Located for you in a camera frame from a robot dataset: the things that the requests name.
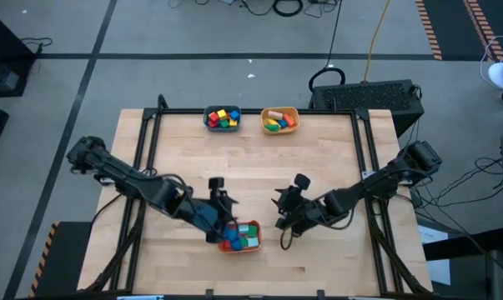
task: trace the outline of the wooden tabletop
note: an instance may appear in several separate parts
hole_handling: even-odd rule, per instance
[[[112,154],[127,163],[133,162],[141,116],[142,110],[123,110],[119,118]],[[370,116],[380,166],[384,166],[399,151],[394,125],[389,111],[370,111]],[[162,116],[154,163],[158,172],[181,175],[199,198],[208,198],[209,178],[225,177],[229,196],[239,201],[233,205],[234,215],[242,221],[258,221],[263,244],[258,252],[223,254],[205,243],[203,232],[148,207],[134,293],[204,294],[212,288],[216,295],[312,296],[318,289],[328,296],[379,295],[364,201],[358,203],[347,229],[315,227],[295,238],[288,251],[279,246],[281,231],[274,226],[279,215],[270,201],[279,196],[275,188],[288,187],[295,174],[303,173],[311,180],[304,195],[314,198],[360,180],[350,117],[302,115],[300,119],[295,133],[267,136],[261,131],[259,115],[243,115],[235,133],[208,132],[199,114]],[[362,122],[360,131],[370,166]],[[408,196],[406,188],[400,188],[400,193]],[[115,195],[113,187],[103,187],[98,209]],[[124,203],[116,202],[95,223],[79,288],[87,287],[114,254]],[[397,253],[420,283],[432,290],[412,204],[395,197],[389,212]],[[382,253],[388,289],[394,291],[390,264]],[[123,261],[121,287],[127,267],[128,257]]]

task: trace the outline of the blue bowl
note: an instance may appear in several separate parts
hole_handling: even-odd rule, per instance
[[[240,120],[238,120],[238,124],[236,127],[229,127],[229,128],[212,128],[209,126],[209,114],[210,113],[215,113],[220,109],[224,109],[227,114],[231,113],[232,111],[237,111],[238,114],[240,115]],[[203,124],[204,126],[207,127],[207,129],[212,132],[212,133],[234,133],[237,132],[240,129],[240,122],[242,121],[242,111],[240,111],[240,107],[235,107],[231,105],[213,105],[209,106],[204,109],[203,113]]]

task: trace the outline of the yellow cable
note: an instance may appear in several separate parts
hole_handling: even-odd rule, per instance
[[[379,24],[377,24],[377,28],[375,29],[374,37],[371,39],[370,52],[368,52],[368,61],[366,62],[366,71],[365,71],[364,81],[366,81],[366,77],[368,76],[368,70],[370,70],[371,52],[374,50],[375,38],[377,38],[377,33],[379,32],[379,28],[381,27],[381,23],[383,22],[383,19],[385,18],[386,10],[388,9],[389,4],[390,4],[390,0],[386,0],[385,9],[383,9],[383,13],[381,14],[381,19],[379,20]]]

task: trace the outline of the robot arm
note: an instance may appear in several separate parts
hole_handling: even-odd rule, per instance
[[[233,220],[232,204],[227,192],[220,190],[222,177],[210,178],[210,199],[193,198],[193,190],[175,175],[150,177],[112,156],[102,139],[82,137],[69,151],[72,171],[94,173],[94,178],[111,178],[118,192],[128,198],[144,200],[170,218],[182,219],[207,233],[207,242],[223,239],[224,229]]]
[[[392,198],[400,183],[412,187],[436,173],[441,164],[442,160],[429,143],[414,142],[400,151],[386,167],[361,182],[331,190],[314,200],[301,196],[310,180],[298,174],[294,180],[296,186],[278,189],[281,196],[277,201],[272,199],[282,215],[275,226],[283,230],[292,228],[295,238],[316,225],[330,227],[346,218],[361,198]]]

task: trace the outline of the concrete floor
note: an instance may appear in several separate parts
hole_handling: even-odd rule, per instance
[[[0,18],[19,37],[51,37],[45,53],[91,53],[107,7],[115,0],[0,0]],[[269,1],[249,2],[256,11]],[[367,53],[385,0],[344,0],[334,53]],[[314,19],[250,15],[239,3],[212,0],[198,6],[184,0],[176,9],[164,0],[118,0],[101,53],[327,53],[333,13]],[[377,38],[375,53],[431,54],[415,2],[395,0]],[[83,97],[70,145],[83,135],[112,144],[123,108],[155,105],[163,93],[170,107],[201,108],[214,103],[243,108],[306,108],[309,78],[322,59],[99,59]],[[0,139],[0,298],[27,235],[64,125],[77,96],[87,59],[36,62],[23,97],[0,98],[10,120]],[[332,61],[348,83],[362,80],[364,60]],[[375,60],[370,81],[410,78],[423,88],[425,115],[419,139],[429,141],[444,164],[429,185],[437,192],[473,168],[480,156],[499,156],[503,102],[479,78],[475,62]],[[323,77],[316,84],[334,84]],[[400,141],[408,139],[404,135]],[[499,177],[480,174],[442,199],[452,203],[492,193]],[[18,296],[27,296],[52,222],[88,221],[100,187],[70,174],[63,163],[34,243]],[[503,227],[503,194],[490,201],[447,208],[467,230]],[[445,216],[430,210],[440,221]]]

